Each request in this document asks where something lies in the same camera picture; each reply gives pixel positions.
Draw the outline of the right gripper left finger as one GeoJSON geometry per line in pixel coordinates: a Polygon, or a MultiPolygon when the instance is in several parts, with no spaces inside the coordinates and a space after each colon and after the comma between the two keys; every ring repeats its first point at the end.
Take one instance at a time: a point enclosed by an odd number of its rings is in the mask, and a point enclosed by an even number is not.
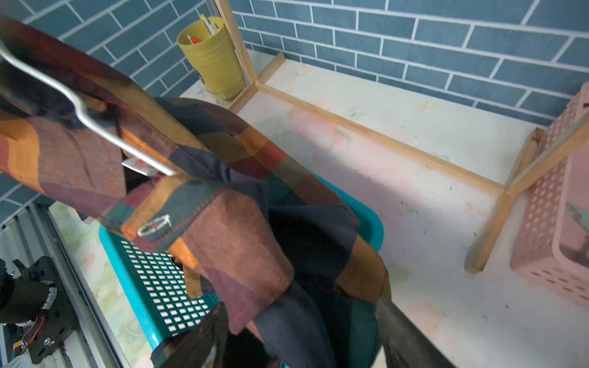
{"type": "Polygon", "coordinates": [[[228,335],[221,302],[195,328],[164,340],[156,348],[156,367],[223,367],[228,335]]]}

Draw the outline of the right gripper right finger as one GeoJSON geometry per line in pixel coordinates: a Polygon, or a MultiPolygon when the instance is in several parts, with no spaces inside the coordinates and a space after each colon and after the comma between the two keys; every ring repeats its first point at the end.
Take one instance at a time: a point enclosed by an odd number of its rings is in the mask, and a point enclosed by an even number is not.
{"type": "Polygon", "coordinates": [[[392,301],[380,299],[375,315],[387,367],[454,367],[392,301]]]}

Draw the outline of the plaid long-sleeve shirt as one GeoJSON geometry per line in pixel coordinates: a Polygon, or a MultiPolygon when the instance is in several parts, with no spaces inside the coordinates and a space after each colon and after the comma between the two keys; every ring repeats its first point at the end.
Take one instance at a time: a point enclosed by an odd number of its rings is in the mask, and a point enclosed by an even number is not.
{"type": "Polygon", "coordinates": [[[1,64],[1,169],[98,220],[145,252],[168,252],[215,292],[229,331],[252,337],[242,367],[369,367],[375,308],[391,295],[357,216],[314,174],[235,113],[153,98],[127,76],[9,17],[18,60],[69,87],[108,133],[173,170],[139,174],[69,99],[1,64]]]}

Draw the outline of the white wire hanger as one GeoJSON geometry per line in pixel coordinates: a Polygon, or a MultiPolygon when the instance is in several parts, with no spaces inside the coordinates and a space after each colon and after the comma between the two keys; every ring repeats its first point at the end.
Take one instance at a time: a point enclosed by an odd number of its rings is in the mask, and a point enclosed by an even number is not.
{"type": "Polygon", "coordinates": [[[78,117],[79,121],[81,121],[81,123],[87,127],[87,129],[93,131],[111,144],[119,147],[121,150],[127,151],[131,155],[134,155],[137,159],[140,159],[145,164],[150,165],[159,173],[165,174],[166,176],[176,175],[175,170],[165,166],[153,157],[149,156],[138,148],[125,143],[121,138],[107,131],[90,116],[88,113],[87,104],[85,104],[83,99],[75,91],[67,87],[65,84],[62,84],[60,81],[57,81],[56,79],[19,60],[17,57],[15,57],[15,55],[12,54],[12,52],[10,52],[3,41],[1,41],[1,59],[7,61],[18,70],[37,79],[38,81],[41,81],[42,83],[52,87],[66,96],[66,98],[72,102],[75,108],[75,115],[78,117]]]}

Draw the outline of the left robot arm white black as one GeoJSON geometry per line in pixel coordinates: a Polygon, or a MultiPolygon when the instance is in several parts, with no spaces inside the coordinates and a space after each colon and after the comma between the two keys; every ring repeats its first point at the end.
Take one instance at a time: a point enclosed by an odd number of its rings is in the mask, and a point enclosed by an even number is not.
{"type": "Polygon", "coordinates": [[[1,323],[21,324],[48,311],[58,294],[52,283],[13,278],[1,260],[1,323]]]}

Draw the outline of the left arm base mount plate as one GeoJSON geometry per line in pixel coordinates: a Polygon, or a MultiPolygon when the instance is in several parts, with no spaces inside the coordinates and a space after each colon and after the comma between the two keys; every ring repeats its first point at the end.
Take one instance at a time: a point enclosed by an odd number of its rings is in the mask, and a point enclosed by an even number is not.
{"type": "Polygon", "coordinates": [[[26,334],[25,347],[32,363],[39,364],[44,358],[53,354],[75,332],[78,317],[69,300],[67,291],[58,274],[53,260],[43,256],[34,262],[19,278],[28,278],[37,282],[52,283],[58,294],[52,307],[39,315],[32,331],[26,334]]]}

